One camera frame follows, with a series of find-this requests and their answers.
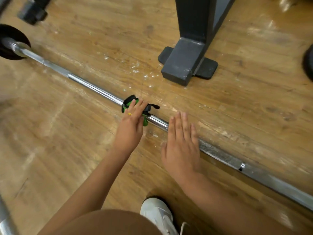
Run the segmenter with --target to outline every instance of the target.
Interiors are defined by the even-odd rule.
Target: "forearm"
[[[101,209],[104,200],[129,155],[110,150],[87,180],[74,192],[38,235],[49,235],[88,212]]]
[[[194,174],[192,183],[183,190],[199,208],[207,213],[215,225],[228,235],[292,235],[291,230],[249,208],[209,181],[202,174]]]

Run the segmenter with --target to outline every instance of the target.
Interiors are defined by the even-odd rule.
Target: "person's right arm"
[[[194,124],[187,114],[170,118],[167,143],[162,146],[165,169],[185,194],[228,235],[295,234],[273,219],[261,214],[215,185],[201,174],[200,151]]]

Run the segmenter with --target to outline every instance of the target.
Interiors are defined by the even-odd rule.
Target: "black weight plate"
[[[304,54],[302,65],[306,75],[313,81],[313,44]]]
[[[16,41],[25,43],[29,47],[31,47],[30,42],[27,39],[26,35],[24,35],[21,31],[10,25],[0,24],[0,56],[10,60],[24,59],[23,57],[16,55],[11,49],[6,48],[2,44],[1,39],[5,37],[15,39]]]

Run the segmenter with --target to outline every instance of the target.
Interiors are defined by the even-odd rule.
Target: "person's left hand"
[[[148,101],[139,99],[132,100],[128,109],[125,109],[122,121],[120,122],[115,140],[113,143],[114,150],[127,158],[138,146],[143,131],[142,112],[147,107]]]

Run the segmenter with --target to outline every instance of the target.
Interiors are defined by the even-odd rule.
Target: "shoe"
[[[173,224],[173,214],[162,200],[155,197],[146,199],[141,206],[140,214],[156,225],[163,235],[179,235]],[[181,235],[185,224],[186,222],[183,222]]]

